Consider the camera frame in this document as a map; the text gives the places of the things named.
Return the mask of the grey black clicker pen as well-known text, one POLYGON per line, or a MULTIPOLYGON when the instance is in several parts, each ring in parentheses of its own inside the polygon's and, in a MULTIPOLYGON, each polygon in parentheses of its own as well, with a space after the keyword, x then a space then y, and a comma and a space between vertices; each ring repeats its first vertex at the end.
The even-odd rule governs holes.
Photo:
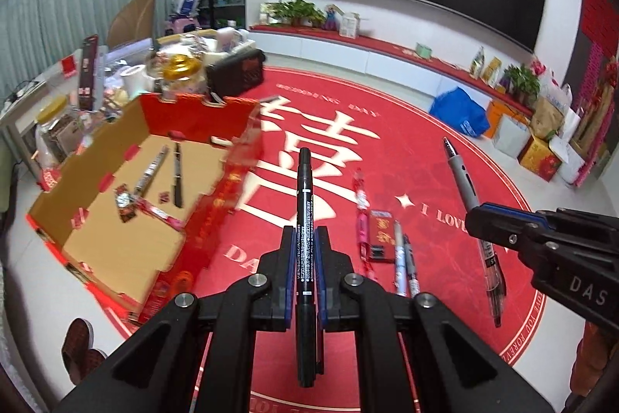
POLYGON ((496 328, 501 327, 504 314, 504 298, 507 296, 507 285, 504 273, 494 245, 487 240, 482 233, 482 213, 477 210, 479 197, 477 197, 470 174, 464 164, 462 156, 458 154, 453 143, 446 137, 443 138, 444 150, 447 163, 457 185, 458 194, 462 199, 466 211, 465 227, 467 233, 477 239, 479 253, 482 259, 482 272, 486 281, 487 297, 490 305, 490 314, 496 328))

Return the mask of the black marker pen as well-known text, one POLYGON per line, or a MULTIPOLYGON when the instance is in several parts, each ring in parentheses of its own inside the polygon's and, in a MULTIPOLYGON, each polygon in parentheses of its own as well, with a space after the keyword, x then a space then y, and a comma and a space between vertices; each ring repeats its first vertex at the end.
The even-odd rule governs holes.
POLYGON ((315 385, 318 374, 318 314, 315 293, 314 188, 311 150, 301 148, 297 169, 296 352, 302 388, 315 385))

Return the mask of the pink translucent pen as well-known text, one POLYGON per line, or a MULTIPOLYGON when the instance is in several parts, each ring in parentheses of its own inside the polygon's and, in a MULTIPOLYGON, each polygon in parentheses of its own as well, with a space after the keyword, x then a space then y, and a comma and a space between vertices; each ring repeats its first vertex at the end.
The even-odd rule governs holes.
POLYGON ((184 231, 185 225, 183 221, 169 215, 168 213, 166 213, 159 207, 154 206, 153 204, 148 202, 143 197, 134 197, 133 201, 135 203, 135 206, 143 213, 159 221, 164 222, 165 224, 169 225, 170 228, 173 228, 173 230, 175 231, 184 231))

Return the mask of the silver grey pen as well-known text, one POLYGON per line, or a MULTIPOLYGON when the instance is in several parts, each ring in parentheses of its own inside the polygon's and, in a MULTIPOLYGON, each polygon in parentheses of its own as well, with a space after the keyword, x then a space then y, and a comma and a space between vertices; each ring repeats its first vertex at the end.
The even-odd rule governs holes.
POLYGON ((152 160, 152 162, 147 167, 146 171, 144 172, 140 180, 137 181, 137 185, 134 187, 134 190, 133 190, 133 195, 135 197, 142 197, 146 193, 146 191, 149 188, 149 185, 151 185, 153 178, 155 178, 156 173, 158 172, 162 163, 166 159, 168 153, 169 153, 168 146, 163 146, 159 150, 159 152, 155 156, 155 159, 152 160))

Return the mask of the grey clear pen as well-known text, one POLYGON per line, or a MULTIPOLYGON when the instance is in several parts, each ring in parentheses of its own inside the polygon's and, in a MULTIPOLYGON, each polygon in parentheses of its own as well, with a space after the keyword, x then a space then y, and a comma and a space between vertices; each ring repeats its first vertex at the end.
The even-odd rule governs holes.
POLYGON ((405 260, 406 260, 406 272, 408 279, 408 286, 410 291, 410 296, 414 298, 421 292, 421 286, 419 279, 417 278, 417 267, 414 262, 412 246, 410 240, 407 235, 403 236, 404 247, 405 247, 405 260))

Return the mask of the white blue pen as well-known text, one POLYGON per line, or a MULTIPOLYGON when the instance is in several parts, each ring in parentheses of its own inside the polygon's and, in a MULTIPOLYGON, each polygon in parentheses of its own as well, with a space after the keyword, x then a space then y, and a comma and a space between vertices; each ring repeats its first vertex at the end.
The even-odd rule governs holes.
POLYGON ((395 293, 407 296, 405 245, 402 226, 395 221, 395 293))

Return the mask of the small red card pack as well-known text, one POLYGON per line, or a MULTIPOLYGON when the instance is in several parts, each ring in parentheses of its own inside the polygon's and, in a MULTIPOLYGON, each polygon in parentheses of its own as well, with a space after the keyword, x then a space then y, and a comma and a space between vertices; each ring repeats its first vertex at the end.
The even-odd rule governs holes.
POLYGON ((395 218, 387 211, 369 212, 369 253, 374 262, 395 262, 395 218))

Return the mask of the red pink pen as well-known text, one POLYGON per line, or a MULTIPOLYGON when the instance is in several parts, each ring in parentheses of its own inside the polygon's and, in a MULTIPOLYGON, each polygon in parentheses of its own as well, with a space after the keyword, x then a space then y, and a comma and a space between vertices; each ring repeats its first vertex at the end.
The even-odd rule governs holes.
POLYGON ((356 222, 356 234, 358 241, 358 248, 360 258, 363 264, 364 274, 369 277, 373 271, 368 261, 369 251, 369 227, 368 227, 368 211, 369 202, 365 192, 364 176, 361 170, 356 170, 354 179, 352 180, 352 188, 355 192, 356 206, 357 206, 357 222, 356 222))

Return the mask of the small red packet in box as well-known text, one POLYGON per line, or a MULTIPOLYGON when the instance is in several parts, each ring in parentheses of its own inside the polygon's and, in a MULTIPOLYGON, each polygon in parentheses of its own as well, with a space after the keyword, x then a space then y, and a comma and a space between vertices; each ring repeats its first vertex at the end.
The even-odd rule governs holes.
POLYGON ((119 185, 115 189, 115 205, 123 223, 135 217, 135 202, 127 185, 119 185))

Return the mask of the round red wedding rug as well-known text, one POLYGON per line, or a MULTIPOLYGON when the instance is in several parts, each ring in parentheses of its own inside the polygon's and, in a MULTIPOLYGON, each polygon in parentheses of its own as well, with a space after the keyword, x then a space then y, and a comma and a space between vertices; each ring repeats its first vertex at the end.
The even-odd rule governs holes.
POLYGON ((354 194, 354 177, 362 173, 370 206, 391 213, 411 240, 422 288, 504 361, 516 363, 539 325, 545 299, 531 287, 516 254, 499 248, 508 295, 503 315, 492 317, 479 250, 467 234, 443 142, 450 139, 461 153, 482 200, 525 207, 504 171, 419 108, 337 77, 270 67, 251 96, 265 102, 262 156, 224 221, 210 264, 196 279, 196 293, 219 293, 253 274, 261 255, 277 247, 283 227, 295 220, 297 156, 305 147, 313 153, 315 219, 355 270, 364 269, 354 194))

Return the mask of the black pen in box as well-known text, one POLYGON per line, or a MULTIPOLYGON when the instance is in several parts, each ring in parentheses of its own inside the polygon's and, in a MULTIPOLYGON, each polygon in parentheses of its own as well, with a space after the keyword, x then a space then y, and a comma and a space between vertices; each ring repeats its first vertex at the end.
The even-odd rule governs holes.
POLYGON ((181 151, 177 142, 174 148, 174 205, 183 207, 183 181, 181 180, 181 151))

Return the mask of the white paper roll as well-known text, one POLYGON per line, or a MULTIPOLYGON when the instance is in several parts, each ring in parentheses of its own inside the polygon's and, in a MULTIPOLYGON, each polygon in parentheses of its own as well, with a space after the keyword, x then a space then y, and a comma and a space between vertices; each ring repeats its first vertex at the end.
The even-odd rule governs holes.
POLYGON ((120 72, 123 81, 123 88, 128 94, 128 98, 133 99, 148 91, 148 76, 145 65, 135 65, 127 67, 120 72))

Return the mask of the gold lid jar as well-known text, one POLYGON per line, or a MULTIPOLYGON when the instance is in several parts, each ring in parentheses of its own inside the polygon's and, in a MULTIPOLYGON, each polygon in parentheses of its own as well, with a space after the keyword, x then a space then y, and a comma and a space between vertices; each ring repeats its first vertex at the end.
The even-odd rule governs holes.
POLYGON ((172 55, 162 67, 162 96, 204 94, 207 89, 202 62, 190 55, 172 55))

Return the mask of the dark red tall box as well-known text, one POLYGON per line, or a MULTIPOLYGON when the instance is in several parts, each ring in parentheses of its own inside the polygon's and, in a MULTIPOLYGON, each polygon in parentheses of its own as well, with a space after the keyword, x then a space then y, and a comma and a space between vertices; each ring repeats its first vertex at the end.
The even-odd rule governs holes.
POLYGON ((97 50, 99 37, 87 37, 82 45, 80 75, 78 81, 78 105, 82 111, 94 110, 94 85, 96 84, 97 50))

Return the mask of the yellow lid jar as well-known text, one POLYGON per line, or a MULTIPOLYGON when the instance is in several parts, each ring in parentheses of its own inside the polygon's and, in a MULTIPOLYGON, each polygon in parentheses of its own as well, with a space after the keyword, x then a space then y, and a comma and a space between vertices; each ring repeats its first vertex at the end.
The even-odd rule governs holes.
POLYGON ((52 169, 74 153, 81 144, 83 132, 78 110, 66 95, 54 98, 36 118, 34 139, 38 163, 42 169, 52 169))

